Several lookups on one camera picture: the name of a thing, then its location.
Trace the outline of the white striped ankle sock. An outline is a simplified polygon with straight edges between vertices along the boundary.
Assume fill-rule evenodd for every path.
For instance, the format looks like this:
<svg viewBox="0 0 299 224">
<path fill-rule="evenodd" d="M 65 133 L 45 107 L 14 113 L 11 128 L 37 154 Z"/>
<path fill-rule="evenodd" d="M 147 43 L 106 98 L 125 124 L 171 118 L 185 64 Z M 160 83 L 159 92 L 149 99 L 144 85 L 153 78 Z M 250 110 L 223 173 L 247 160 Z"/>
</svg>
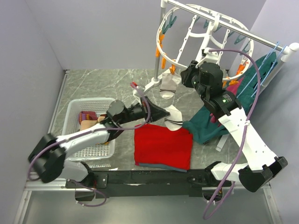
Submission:
<svg viewBox="0 0 299 224">
<path fill-rule="evenodd" d="M 164 99 L 172 98 L 176 91 L 177 86 L 181 83 L 181 76 L 176 72 L 171 74 L 169 70 L 162 73 L 162 84 L 160 86 L 160 95 Z"/>
<path fill-rule="evenodd" d="M 180 110 L 178 110 L 174 105 L 170 105 L 165 108 L 166 111 L 170 113 L 170 116 L 164 119 L 165 126 L 170 131 L 177 131 L 183 126 L 183 117 Z"/>
</svg>

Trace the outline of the white round clip hanger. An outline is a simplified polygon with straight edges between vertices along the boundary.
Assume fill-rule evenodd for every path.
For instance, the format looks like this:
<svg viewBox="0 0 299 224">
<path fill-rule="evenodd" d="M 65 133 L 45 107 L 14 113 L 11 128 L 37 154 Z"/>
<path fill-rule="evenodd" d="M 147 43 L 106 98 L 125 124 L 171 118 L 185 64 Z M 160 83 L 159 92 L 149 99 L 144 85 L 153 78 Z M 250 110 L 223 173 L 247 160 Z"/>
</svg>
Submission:
<svg viewBox="0 0 299 224">
<path fill-rule="evenodd" d="M 208 47 L 208 44 L 212 42 L 216 47 L 222 49 L 225 47 L 227 43 L 227 39 L 236 31 L 233 30 L 233 28 L 240 28 L 242 30 L 248 31 L 247 27 L 245 27 L 240 21 L 236 20 L 233 17 L 221 14 L 219 12 L 216 12 L 214 10 L 194 5 L 194 4 L 182 4 L 178 1 L 174 0 L 162 0 L 161 1 L 161 13 L 160 13 L 160 26 L 157 31 L 156 35 L 156 62 L 155 62 L 155 71 L 154 71 L 154 77 L 152 78 L 152 82 L 154 85 L 160 84 L 160 80 L 162 79 L 162 75 L 158 74 L 159 65 L 162 66 L 162 69 L 165 68 L 166 62 L 171 63 L 170 72 L 171 74 L 174 74 L 175 69 L 177 67 L 179 68 L 185 68 L 184 65 L 179 63 L 179 59 L 182 55 L 182 52 L 185 48 L 185 45 L 187 43 L 188 38 L 202 38 L 202 44 L 200 46 L 200 49 L 204 49 Z M 167 54 L 163 51 L 163 39 L 164 35 L 167 32 L 169 28 L 172 27 L 173 23 L 176 21 L 177 17 L 173 16 L 173 13 L 178 9 L 183 9 L 185 11 L 188 11 L 188 9 L 191 8 L 191 13 L 195 13 L 195 11 L 198 11 L 197 14 L 194 14 L 194 17 L 192 18 L 192 22 L 188 28 L 188 32 L 186 34 L 186 37 L 183 40 L 183 44 L 181 48 L 179 49 L 179 53 L 176 59 L 170 59 Z M 192 28 L 196 21 L 203 17 L 206 19 L 206 23 L 204 28 L 206 28 L 206 32 L 197 34 L 192 32 Z M 217 41 L 213 37 L 213 33 L 218 31 L 221 27 L 224 27 L 222 23 L 228 23 L 233 26 L 233 28 L 226 27 L 225 36 L 222 42 Z"/>
</svg>

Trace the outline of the beige striped sock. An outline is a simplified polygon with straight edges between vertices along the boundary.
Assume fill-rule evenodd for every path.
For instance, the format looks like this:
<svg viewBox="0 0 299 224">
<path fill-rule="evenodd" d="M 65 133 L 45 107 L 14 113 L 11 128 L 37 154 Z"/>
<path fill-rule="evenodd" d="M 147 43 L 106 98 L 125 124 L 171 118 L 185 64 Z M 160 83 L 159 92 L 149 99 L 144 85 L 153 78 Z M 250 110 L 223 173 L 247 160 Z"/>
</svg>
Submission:
<svg viewBox="0 0 299 224">
<path fill-rule="evenodd" d="M 103 119 L 105 118 L 105 116 L 100 116 L 100 117 L 91 117 L 91 116 L 87 116 L 85 119 L 83 119 L 80 123 L 80 131 L 82 130 L 86 130 L 94 125 L 96 125 L 97 123 L 100 123 Z"/>
</svg>

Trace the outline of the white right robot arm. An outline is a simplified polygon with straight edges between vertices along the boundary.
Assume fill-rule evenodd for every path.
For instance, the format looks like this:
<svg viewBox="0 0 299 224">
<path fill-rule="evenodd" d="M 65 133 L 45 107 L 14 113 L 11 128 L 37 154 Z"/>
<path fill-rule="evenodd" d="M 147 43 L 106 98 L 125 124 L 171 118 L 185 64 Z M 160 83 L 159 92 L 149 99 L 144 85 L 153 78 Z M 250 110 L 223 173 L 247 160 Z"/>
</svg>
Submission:
<svg viewBox="0 0 299 224">
<path fill-rule="evenodd" d="M 222 87 L 223 72 L 215 63 L 193 60 L 180 73 L 182 84 L 194 88 L 204 107 L 228 130 L 241 148 L 247 162 L 226 164 L 214 162 L 205 169 L 205 181 L 216 186 L 220 181 L 240 182 L 245 189 L 256 192 L 288 164 L 264 143 L 235 94 Z"/>
</svg>

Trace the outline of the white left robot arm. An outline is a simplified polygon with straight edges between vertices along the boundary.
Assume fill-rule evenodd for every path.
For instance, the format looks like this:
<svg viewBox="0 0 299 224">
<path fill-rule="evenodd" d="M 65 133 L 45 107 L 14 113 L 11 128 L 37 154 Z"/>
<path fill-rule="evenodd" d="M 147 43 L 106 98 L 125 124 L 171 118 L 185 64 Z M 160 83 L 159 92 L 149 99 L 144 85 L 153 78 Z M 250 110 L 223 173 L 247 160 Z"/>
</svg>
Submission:
<svg viewBox="0 0 299 224">
<path fill-rule="evenodd" d="M 87 188 L 93 183 L 93 175 L 83 163 L 68 161 L 70 156 L 97 143 L 113 141 L 127 130 L 122 127 L 123 124 L 140 119 L 147 124 L 169 115 L 167 110 L 153 104 L 148 97 L 142 97 L 139 103 L 130 107 L 115 100 L 105 118 L 88 129 L 57 137 L 51 133 L 44 135 L 28 156 L 29 169 L 34 170 L 43 183 L 64 177 Z"/>
</svg>

